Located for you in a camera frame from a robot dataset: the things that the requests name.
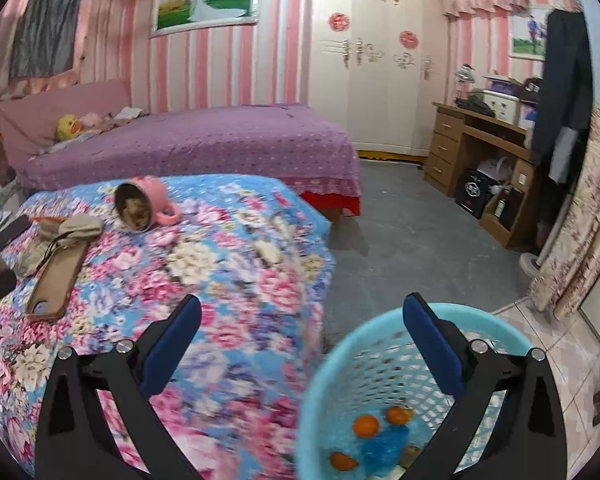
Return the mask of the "blue mesh sponge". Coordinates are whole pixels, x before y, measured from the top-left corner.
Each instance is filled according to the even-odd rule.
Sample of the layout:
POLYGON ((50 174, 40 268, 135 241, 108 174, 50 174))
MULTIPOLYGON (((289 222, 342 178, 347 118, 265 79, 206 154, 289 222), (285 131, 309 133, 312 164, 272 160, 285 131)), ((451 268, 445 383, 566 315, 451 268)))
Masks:
POLYGON ((374 434, 358 434, 358 457, 365 473, 381 477, 398 466, 410 434, 407 426, 388 426, 374 434))

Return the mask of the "orange peel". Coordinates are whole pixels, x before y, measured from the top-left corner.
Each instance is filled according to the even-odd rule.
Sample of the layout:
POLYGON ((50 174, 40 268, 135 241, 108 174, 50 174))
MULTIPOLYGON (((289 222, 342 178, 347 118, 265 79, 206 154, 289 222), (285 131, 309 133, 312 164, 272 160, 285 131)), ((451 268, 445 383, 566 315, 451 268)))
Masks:
MULTIPOLYGON (((352 424, 352 432, 356 437, 358 434, 374 434, 380 428, 388 426, 407 426, 413 418, 413 411, 410 408, 404 408, 400 405, 389 406, 385 410, 385 427, 380 426, 379 419, 372 414, 362 414, 358 416, 352 424)), ((329 463, 332 469, 336 471, 349 472, 358 467, 362 467, 360 458, 343 453, 341 451, 331 452, 329 463)))

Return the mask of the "grey foil wrapper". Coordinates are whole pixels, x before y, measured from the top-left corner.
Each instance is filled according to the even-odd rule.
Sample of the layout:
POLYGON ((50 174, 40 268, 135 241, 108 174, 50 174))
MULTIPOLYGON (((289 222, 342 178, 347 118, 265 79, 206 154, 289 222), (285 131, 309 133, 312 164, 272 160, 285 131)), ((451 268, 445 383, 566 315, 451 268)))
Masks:
POLYGON ((50 243, 30 244, 18 257, 14 266, 15 274, 22 280, 34 275, 44 266, 53 250, 54 245, 50 243))

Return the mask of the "brown phone case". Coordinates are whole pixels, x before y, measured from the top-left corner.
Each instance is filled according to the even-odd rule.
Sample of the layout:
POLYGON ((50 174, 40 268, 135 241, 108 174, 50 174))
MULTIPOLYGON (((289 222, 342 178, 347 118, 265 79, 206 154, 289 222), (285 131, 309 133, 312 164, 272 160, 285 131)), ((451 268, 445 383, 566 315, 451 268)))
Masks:
POLYGON ((55 322, 65 315, 88 246, 90 243, 82 240, 53 252, 27 304, 29 321, 55 322))

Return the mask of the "beige folded cloth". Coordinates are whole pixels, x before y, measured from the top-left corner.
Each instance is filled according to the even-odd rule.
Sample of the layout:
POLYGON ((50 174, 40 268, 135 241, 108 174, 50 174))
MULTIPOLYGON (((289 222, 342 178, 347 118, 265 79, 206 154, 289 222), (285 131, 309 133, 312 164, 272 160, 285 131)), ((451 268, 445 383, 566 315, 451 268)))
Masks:
POLYGON ((104 222, 88 214, 75 214, 68 218, 44 217, 38 222, 38 236, 57 244, 94 240, 103 230, 104 222))

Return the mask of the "pink headboard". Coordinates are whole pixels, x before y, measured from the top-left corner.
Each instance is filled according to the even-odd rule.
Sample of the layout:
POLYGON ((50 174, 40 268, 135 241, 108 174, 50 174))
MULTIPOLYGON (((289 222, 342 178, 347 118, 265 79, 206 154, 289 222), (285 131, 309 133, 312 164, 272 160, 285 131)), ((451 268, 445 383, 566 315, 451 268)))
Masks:
POLYGON ((116 114, 131 104, 123 79, 76 84, 0 103, 0 133, 7 161, 20 172, 29 159, 55 139, 58 120, 65 115, 116 114))

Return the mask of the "yellow duck plush toy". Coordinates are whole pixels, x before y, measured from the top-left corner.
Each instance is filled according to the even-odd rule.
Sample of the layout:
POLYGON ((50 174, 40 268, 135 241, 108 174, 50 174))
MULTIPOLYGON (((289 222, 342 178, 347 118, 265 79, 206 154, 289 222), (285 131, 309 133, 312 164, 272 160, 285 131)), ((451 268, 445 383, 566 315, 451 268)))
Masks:
POLYGON ((60 142, 75 139, 82 133, 82 124, 74 115, 67 114, 58 119, 56 138, 60 142))

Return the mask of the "grey window curtain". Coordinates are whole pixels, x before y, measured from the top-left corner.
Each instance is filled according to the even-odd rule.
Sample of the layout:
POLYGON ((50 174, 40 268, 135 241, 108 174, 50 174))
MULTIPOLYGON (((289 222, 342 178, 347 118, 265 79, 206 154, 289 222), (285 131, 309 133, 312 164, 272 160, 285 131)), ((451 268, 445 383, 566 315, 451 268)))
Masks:
POLYGON ((28 1, 12 44, 12 79, 48 78, 72 69, 81 1, 28 1))

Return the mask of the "black box under desk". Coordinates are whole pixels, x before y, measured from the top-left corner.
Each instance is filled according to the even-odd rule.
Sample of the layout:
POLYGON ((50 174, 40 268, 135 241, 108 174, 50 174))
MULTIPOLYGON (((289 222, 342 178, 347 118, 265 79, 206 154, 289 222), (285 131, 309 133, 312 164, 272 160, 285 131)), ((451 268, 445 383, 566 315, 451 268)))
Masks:
POLYGON ((482 217, 484 208, 492 198, 496 181, 475 168, 466 168, 458 178, 455 203, 476 219, 482 217))

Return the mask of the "floral blue pink bedspread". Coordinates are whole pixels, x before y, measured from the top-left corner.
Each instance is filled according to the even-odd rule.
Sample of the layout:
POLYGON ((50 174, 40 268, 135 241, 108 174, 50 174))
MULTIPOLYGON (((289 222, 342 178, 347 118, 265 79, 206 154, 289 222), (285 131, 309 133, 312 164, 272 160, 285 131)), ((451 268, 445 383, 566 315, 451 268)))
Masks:
POLYGON ((181 220, 146 232, 121 222, 111 181, 23 203, 33 219, 88 214, 104 230, 59 321, 27 319, 35 278, 0 302, 0 440, 32 474, 38 412, 58 350, 107 351, 191 294, 201 304, 200 329, 152 407, 204 478, 294 478, 299 408, 321 359, 335 264, 330 224, 271 178, 203 174, 164 184, 181 220))

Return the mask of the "wooden desk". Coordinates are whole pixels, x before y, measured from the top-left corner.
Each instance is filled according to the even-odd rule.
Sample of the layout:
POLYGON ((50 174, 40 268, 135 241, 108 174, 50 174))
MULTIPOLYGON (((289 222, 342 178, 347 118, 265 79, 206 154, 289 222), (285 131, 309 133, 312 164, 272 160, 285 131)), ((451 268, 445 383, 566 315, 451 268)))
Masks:
POLYGON ((538 185, 530 152, 522 146, 524 130, 453 105, 435 102, 434 107, 436 118, 424 180, 445 196, 453 197, 460 190, 464 171, 476 169, 489 159, 505 158, 512 164, 512 174, 505 182, 514 189, 513 221, 509 226, 501 224, 502 217, 495 213, 498 199, 492 197, 479 224, 507 249, 530 245, 538 211, 538 185))

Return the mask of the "dark hanging jacket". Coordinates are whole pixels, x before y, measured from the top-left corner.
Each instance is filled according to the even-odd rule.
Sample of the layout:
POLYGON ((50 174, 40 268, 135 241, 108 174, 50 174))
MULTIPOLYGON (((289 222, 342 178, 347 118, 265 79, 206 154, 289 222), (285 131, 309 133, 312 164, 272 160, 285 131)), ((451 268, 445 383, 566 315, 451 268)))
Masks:
POLYGON ((562 127, 590 128, 593 75, 584 15, 554 10, 547 18, 545 63, 531 141, 532 160, 550 157, 562 127))

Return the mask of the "purple dotted bed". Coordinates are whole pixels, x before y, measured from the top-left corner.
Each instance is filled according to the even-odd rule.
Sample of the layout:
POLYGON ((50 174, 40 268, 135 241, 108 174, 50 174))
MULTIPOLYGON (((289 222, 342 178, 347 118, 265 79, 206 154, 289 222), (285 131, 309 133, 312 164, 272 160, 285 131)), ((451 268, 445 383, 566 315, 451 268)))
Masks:
POLYGON ((362 178, 348 134, 301 104, 148 115, 17 170, 38 191, 130 177, 253 174, 281 180, 317 210, 357 216, 362 178))

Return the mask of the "small framed photo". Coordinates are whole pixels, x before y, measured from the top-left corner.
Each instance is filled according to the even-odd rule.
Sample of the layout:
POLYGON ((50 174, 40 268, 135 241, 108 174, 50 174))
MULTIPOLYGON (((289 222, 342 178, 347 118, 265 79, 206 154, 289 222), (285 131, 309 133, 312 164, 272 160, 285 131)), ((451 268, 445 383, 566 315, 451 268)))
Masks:
POLYGON ((509 49, 512 58, 545 60, 547 18, 550 6, 529 6, 509 17, 509 49))

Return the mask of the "white wardrobe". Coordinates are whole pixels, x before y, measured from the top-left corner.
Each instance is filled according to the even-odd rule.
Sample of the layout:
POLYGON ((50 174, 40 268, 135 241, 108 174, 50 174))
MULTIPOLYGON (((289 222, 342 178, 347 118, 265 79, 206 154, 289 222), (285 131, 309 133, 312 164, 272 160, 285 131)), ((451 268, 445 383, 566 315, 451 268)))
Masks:
POLYGON ((360 152, 429 153, 444 99, 442 0, 311 0, 308 102, 360 152))

